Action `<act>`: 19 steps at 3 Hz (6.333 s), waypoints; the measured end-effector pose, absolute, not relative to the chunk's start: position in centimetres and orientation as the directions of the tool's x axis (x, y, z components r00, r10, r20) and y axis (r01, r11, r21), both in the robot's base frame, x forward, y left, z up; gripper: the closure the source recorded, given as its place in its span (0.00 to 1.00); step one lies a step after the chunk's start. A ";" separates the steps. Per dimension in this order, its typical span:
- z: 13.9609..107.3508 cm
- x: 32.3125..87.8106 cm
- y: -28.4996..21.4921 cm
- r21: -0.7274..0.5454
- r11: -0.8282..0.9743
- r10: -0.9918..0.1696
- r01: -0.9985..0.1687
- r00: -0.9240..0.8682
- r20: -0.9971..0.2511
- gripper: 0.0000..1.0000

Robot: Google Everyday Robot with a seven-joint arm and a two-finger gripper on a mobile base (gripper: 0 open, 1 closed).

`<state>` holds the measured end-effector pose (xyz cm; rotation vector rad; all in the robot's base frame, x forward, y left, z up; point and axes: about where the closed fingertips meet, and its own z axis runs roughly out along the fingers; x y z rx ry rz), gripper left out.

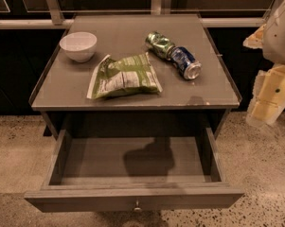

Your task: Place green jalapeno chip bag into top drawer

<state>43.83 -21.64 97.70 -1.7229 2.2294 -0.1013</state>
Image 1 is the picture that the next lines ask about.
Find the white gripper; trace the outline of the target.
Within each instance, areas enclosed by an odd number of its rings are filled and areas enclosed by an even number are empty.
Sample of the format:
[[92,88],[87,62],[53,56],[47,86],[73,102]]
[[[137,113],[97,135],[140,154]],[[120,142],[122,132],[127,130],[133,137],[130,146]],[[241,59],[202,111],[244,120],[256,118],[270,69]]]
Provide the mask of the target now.
[[275,63],[267,72],[258,71],[246,116],[251,126],[273,125],[285,109],[285,0],[242,45],[262,48],[263,57]]

